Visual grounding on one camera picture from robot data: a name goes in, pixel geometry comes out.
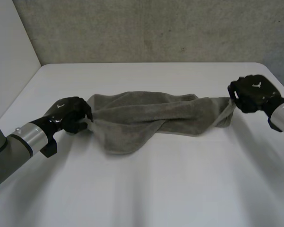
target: towel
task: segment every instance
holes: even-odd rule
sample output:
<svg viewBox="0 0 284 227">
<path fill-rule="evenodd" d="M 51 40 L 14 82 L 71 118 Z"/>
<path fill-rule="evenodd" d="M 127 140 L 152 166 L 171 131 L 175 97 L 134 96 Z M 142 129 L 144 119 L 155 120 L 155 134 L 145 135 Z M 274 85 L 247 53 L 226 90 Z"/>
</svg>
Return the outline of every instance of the towel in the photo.
<svg viewBox="0 0 284 227">
<path fill-rule="evenodd" d="M 199 136 L 211 127 L 227 127 L 235 108 L 228 97 L 146 91 L 95 94 L 87 103 L 93 114 L 89 130 L 111 154 L 135 152 L 157 132 Z"/>
</svg>

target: white table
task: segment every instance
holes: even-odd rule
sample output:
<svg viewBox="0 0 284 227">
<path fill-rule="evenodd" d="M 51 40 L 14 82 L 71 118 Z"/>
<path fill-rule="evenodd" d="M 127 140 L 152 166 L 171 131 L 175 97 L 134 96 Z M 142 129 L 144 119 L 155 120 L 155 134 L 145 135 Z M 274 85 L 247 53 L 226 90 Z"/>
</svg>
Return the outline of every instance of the white table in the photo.
<svg viewBox="0 0 284 227">
<path fill-rule="evenodd" d="M 43 66 L 0 119 L 8 135 L 58 99 L 125 91 L 228 96 L 258 63 Z M 55 135 L 58 154 L 35 155 L 0 186 L 0 227 L 284 227 L 284 133 L 264 113 L 236 110 L 201 137 L 156 134 L 132 155 L 110 156 L 84 132 Z"/>
</svg>

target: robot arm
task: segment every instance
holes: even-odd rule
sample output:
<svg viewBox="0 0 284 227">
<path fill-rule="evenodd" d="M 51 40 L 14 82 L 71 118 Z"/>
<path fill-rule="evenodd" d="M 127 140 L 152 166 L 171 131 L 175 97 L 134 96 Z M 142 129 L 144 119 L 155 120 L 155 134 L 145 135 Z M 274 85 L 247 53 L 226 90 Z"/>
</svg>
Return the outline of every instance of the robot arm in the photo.
<svg viewBox="0 0 284 227">
<path fill-rule="evenodd" d="M 249 75 L 231 82 L 228 92 L 243 113 L 262 110 L 270 127 L 284 131 L 284 98 L 275 86 L 262 75 Z"/>
<path fill-rule="evenodd" d="M 79 97 L 58 100 L 37 120 L 29 122 L 5 137 L 0 130 L 0 183 L 5 181 L 38 151 L 46 157 L 57 153 L 53 135 L 65 130 L 78 133 L 87 128 L 81 119 L 92 121 L 90 106 Z"/>
</svg>

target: white wall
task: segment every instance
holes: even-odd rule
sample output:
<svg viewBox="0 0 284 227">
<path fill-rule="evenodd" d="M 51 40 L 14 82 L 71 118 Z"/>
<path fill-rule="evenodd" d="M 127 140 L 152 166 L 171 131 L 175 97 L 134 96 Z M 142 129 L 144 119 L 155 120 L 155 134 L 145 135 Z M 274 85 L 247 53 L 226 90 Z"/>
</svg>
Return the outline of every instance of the white wall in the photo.
<svg viewBox="0 0 284 227">
<path fill-rule="evenodd" d="M 0 0 L 0 117 L 39 68 L 12 0 Z"/>
</svg>

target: gray wall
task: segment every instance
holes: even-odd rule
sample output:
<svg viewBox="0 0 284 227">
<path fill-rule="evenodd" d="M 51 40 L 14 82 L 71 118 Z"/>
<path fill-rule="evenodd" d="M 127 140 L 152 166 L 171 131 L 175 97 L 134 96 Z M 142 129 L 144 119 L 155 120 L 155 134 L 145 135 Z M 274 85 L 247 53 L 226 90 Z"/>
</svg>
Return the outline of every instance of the gray wall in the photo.
<svg viewBox="0 0 284 227">
<path fill-rule="evenodd" d="M 284 0 L 14 0 L 42 65 L 259 62 L 284 84 Z"/>
</svg>

